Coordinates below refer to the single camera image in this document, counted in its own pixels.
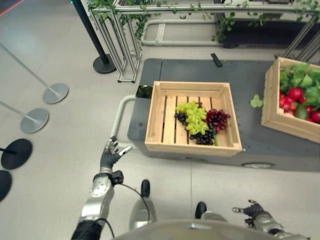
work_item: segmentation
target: remote control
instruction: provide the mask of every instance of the remote control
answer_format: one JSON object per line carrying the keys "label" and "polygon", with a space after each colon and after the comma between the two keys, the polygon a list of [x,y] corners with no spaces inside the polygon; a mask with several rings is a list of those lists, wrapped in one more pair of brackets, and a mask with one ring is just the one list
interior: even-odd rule
{"label": "remote control", "polygon": [[222,63],[221,63],[221,61],[219,60],[219,58],[217,57],[216,54],[211,53],[211,57],[212,57],[215,65],[216,65],[218,68],[222,67]]}

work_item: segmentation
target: stanchion base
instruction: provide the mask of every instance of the stanchion base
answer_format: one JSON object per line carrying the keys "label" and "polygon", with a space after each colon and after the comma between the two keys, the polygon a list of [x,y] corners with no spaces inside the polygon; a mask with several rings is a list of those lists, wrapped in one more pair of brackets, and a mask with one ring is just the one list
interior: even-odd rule
{"label": "stanchion base", "polygon": [[0,170],[0,202],[8,195],[11,185],[11,174],[8,171]]}
{"label": "stanchion base", "polygon": [[16,154],[3,152],[1,156],[2,166],[7,170],[12,170],[22,166],[29,159],[32,144],[29,140],[21,138],[10,143],[6,150],[16,152]]}
{"label": "stanchion base", "polygon": [[106,54],[106,57],[109,60],[108,64],[104,64],[104,62],[102,61],[101,57],[97,57],[94,61],[93,61],[93,68],[97,73],[100,74],[109,74],[114,72],[116,69],[114,62],[112,61],[110,54]]}
{"label": "stanchion base", "polygon": [[22,118],[20,123],[21,131],[25,134],[33,134],[42,129],[49,120],[49,113],[42,108],[36,108],[27,113],[31,118],[36,119],[32,121],[26,117]]}
{"label": "stanchion base", "polygon": [[68,95],[69,88],[63,83],[56,83],[50,87],[55,91],[55,94],[49,89],[44,91],[42,99],[46,104],[56,104]]}

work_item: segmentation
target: black shoe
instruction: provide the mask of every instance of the black shoe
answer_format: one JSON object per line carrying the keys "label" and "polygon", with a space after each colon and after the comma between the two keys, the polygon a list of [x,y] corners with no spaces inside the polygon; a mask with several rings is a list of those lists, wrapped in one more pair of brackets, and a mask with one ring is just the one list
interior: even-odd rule
{"label": "black shoe", "polygon": [[194,215],[195,219],[201,219],[201,215],[206,211],[207,211],[207,205],[203,201],[200,201],[195,209],[195,215]]}
{"label": "black shoe", "polygon": [[148,198],[150,196],[150,182],[145,179],[141,183],[141,197]]}

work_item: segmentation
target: black cable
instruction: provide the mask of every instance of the black cable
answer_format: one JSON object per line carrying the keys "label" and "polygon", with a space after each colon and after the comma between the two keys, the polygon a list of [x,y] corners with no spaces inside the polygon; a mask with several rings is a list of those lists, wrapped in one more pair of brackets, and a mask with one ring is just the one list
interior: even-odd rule
{"label": "black cable", "polygon": [[108,225],[108,227],[109,227],[109,229],[110,229],[110,232],[111,232],[111,235],[112,235],[112,238],[114,239],[114,238],[115,238],[114,231],[113,231],[110,223],[108,222],[108,220],[107,220],[107,219],[104,219],[104,218],[98,218],[97,220],[93,221],[93,222],[90,224],[90,226],[88,226],[87,229],[86,229],[84,232],[82,232],[82,234],[80,235],[79,239],[81,240],[82,237],[85,235],[85,233],[92,227],[92,225],[93,225],[93,224],[96,224],[98,221],[104,221],[104,222]]}
{"label": "black cable", "polygon": [[136,194],[138,194],[138,195],[140,196],[140,198],[142,199],[142,201],[143,201],[143,203],[144,203],[144,205],[145,205],[145,207],[146,207],[146,210],[148,211],[148,223],[150,223],[150,210],[149,210],[149,207],[148,207],[146,201],[145,201],[144,198],[141,196],[141,194],[140,194],[137,190],[135,190],[134,188],[132,188],[132,187],[130,187],[130,186],[128,186],[128,185],[125,185],[125,184],[123,184],[123,183],[121,183],[121,184],[119,184],[119,185],[125,186],[125,187],[127,187],[128,189],[131,189],[132,191],[134,191]]}

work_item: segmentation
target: black platform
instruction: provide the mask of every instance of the black platform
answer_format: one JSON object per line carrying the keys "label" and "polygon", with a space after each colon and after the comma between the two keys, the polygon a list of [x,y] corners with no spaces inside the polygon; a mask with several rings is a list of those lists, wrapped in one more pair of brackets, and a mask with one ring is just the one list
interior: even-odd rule
{"label": "black platform", "polygon": [[263,97],[265,74],[272,61],[222,61],[217,68],[212,60],[154,59],[144,62],[140,85],[152,86],[154,81],[228,82],[237,116],[242,147],[245,151],[233,157],[178,153],[150,152],[145,146],[145,135],[150,100],[137,98],[131,116],[128,138],[145,155],[169,159],[241,166],[244,163],[266,162],[274,169],[288,171],[319,171],[320,146],[261,125],[261,108],[252,108],[250,99],[255,94]]}

